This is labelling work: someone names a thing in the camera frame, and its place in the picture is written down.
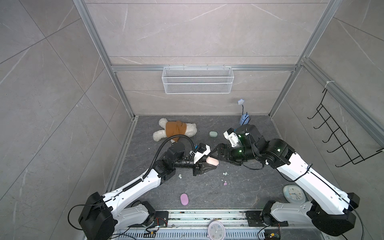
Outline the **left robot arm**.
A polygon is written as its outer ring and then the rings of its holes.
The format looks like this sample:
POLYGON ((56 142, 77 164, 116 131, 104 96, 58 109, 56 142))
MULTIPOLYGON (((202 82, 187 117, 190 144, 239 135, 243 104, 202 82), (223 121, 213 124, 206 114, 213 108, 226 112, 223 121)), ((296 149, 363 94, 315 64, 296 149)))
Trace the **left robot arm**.
POLYGON ((150 167, 137 178, 124 186, 106 193, 90 195, 78 222, 80 230, 88 240, 107 240, 113 233, 126 226, 150 224, 155 218, 154 208, 147 202, 123 210, 146 192, 160 186, 176 174, 177 168, 191 168, 193 175, 201 175, 214 170, 219 161, 210 156, 211 148, 206 144, 194 145, 189 140, 192 150, 187 153, 185 145, 174 142, 162 152, 159 148, 150 167))

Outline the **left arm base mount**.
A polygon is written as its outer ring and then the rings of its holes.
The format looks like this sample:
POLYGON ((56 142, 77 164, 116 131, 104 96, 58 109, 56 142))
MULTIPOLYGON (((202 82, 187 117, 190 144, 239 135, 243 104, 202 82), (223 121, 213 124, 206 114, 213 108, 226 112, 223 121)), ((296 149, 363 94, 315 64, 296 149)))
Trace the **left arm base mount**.
POLYGON ((168 224, 169 211, 156 211, 153 216, 149 216, 142 224, 132 225, 133 228, 149 228, 157 226, 165 226, 168 224))

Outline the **mint green charging case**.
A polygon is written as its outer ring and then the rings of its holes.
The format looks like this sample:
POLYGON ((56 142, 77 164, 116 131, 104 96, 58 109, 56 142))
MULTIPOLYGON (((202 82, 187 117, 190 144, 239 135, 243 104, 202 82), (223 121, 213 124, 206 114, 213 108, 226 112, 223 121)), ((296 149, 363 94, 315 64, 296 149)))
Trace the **mint green charging case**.
POLYGON ((217 133, 216 131, 210 131, 210 132, 209 132, 209 136, 210 136, 211 138, 216 138, 216 137, 218 136, 218 133, 217 133))

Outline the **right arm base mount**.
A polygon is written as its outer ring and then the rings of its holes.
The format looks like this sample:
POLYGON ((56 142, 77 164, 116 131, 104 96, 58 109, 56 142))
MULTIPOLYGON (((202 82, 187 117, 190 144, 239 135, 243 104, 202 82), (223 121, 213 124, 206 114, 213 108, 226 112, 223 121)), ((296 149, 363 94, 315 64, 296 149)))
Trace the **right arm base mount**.
POLYGON ((246 219, 249 227, 288 227, 287 221, 278 222, 268 215, 264 215, 262 211, 246 211, 246 219))

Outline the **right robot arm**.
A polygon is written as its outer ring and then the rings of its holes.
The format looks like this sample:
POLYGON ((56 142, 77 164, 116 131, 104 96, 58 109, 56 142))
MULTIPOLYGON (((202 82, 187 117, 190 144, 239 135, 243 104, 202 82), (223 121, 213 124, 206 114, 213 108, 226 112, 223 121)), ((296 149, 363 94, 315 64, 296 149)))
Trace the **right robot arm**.
POLYGON ((241 166, 256 160, 262 166, 278 171, 286 181, 296 183, 312 200, 302 203, 268 201, 260 219, 272 226, 280 222, 312 224, 323 233, 338 237, 355 227, 360 198, 346 193, 317 173, 296 151, 281 139, 265 140, 254 125, 228 129, 224 133, 229 144, 219 144, 210 157, 241 166))

